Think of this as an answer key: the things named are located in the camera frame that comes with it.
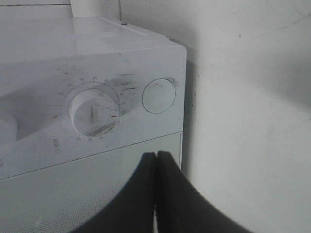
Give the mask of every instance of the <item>rotary knob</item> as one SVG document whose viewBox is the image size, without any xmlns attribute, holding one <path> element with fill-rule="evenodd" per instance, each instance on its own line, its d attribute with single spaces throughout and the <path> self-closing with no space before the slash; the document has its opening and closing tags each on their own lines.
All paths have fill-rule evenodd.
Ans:
<svg viewBox="0 0 311 233">
<path fill-rule="evenodd" d="M 116 126 L 119 108 L 104 91 L 89 89 L 73 98 L 69 116 L 78 133 L 87 137 L 100 137 Z"/>
<path fill-rule="evenodd" d="M 17 123 L 7 111 L 0 109 L 0 148 L 16 141 Z"/>
</svg>

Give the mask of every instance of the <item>round button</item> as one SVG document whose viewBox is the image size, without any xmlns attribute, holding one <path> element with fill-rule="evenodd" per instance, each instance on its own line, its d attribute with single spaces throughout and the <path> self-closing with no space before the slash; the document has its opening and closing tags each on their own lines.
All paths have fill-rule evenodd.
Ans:
<svg viewBox="0 0 311 233">
<path fill-rule="evenodd" d="M 163 113 L 173 105 L 175 97 L 175 86 L 167 79 L 157 79 L 145 88 L 142 103 L 151 113 Z"/>
<path fill-rule="evenodd" d="M 0 148 L 16 141 L 17 123 L 7 111 L 0 109 Z"/>
<path fill-rule="evenodd" d="M 105 92 L 90 89 L 73 98 L 69 115 L 77 132 L 87 137 L 99 137 L 115 127 L 119 108 Z"/>
</svg>

